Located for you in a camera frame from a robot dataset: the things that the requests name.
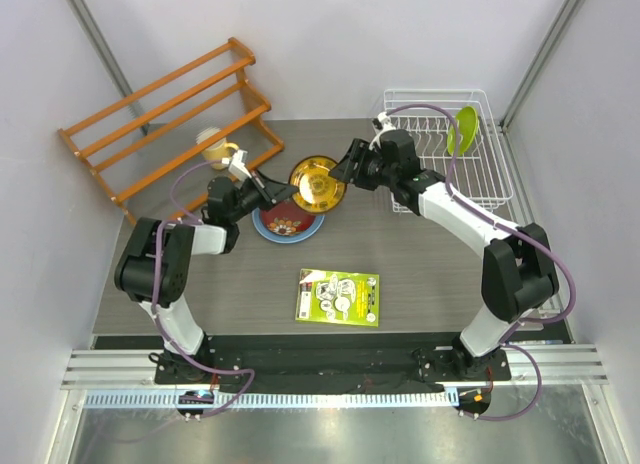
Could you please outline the brown yellow-rimmed plate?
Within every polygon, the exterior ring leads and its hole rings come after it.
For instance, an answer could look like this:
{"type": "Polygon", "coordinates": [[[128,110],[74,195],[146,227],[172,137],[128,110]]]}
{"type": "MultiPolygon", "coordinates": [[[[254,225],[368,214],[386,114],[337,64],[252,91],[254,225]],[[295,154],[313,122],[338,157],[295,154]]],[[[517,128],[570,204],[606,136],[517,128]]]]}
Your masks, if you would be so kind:
{"type": "Polygon", "coordinates": [[[344,199],[347,186],[332,178],[329,172],[337,162],[328,156],[309,156],[291,171],[289,183],[298,188],[293,202],[311,215],[326,214],[344,199]]]}

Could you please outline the lime green plate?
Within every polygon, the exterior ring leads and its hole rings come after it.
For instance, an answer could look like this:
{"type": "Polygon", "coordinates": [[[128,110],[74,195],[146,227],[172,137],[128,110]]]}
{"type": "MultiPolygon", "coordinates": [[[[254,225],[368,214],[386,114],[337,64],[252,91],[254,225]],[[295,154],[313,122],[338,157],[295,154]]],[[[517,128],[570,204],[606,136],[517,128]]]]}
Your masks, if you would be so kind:
{"type": "MultiPolygon", "coordinates": [[[[473,144],[479,129],[479,118],[476,109],[472,106],[463,107],[455,116],[458,130],[461,132],[461,141],[458,147],[458,154],[466,153],[473,144]]],[[[453,127],[450,127],[447,135],[447,151],[453,156],[457,143],[457,134],[453,127]]]]}

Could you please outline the light blue plate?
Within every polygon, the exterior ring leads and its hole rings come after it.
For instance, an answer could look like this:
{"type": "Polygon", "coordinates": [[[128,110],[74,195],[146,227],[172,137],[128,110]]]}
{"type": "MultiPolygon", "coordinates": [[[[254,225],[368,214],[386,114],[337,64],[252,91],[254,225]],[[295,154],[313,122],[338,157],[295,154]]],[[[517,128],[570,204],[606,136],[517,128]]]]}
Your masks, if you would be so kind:
{"type": "Polygon", "coordinates": [[[320,229],[320,227],[322,226],[322,224],[324,223],[325,217],[323,215],[313,215],[315,217],[314,223],[312,224],[312,226],[307,230],[304,231],[303,233],[294,236],[294,237],[269,237],[266,234],[266,229],[262,226],[262,224],[259,221],[259,211],[261,209],[256,209],[252,212],[252,222],[253,225],[256,229],[256,231],[266,240],[276,243],[276,244],[297,244],[300,243],[306,239],[311,238],[312,236],[314,236],[318,230],[320,229]]]}

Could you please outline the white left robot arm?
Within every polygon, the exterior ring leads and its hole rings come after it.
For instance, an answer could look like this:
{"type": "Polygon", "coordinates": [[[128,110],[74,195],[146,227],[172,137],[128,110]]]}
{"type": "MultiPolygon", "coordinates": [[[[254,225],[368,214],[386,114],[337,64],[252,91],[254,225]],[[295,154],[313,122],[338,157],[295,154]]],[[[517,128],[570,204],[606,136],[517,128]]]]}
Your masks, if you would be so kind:
{"type": "Polygon", "coordinates": [[[160,332],[162,364],[178,364],[179,372],[193,383],[211,375],[208,338],[185,297],[191,259],[230,253],[242,218],[256,209],[270,210],[297,192],[297,186],[259,171],[252,171],[241,184],[216,177],[208,184],[207,203],[197,224],[153,218],[137,221],[116,265],[114,283],[147,312],[160,332]]]}

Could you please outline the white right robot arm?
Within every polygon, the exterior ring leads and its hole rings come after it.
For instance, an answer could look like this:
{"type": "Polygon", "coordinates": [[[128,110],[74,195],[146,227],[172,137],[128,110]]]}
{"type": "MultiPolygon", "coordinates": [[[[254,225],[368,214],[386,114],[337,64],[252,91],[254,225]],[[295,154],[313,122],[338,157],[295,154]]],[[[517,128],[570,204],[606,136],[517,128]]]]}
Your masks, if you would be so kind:
{"type": "Polygon", "coordinates": [[[329,174],[360,189],[388,188],[399,204],[445,228],[481,258],[483,305],[452,342],[458,376],[482,373],[517,321],[558,292],[544,229],[499,218],[447,185],[442,174],[422,168],[408,132],[386,131],[377,144],[354,140],[329,174]]]}

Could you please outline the red patterned plate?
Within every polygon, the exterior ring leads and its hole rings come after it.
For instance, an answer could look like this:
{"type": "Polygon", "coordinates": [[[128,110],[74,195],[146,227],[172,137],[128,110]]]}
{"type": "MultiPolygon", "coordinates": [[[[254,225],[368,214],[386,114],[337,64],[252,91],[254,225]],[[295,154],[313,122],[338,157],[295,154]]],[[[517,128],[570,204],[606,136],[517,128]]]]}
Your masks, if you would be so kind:
{"type": "Polygon", "coordinates": [[[315,217],[294,201],[287,200],[270,210],[259,211],[259,221],[269,237],[294,237],[307,231],[315,217]]]}

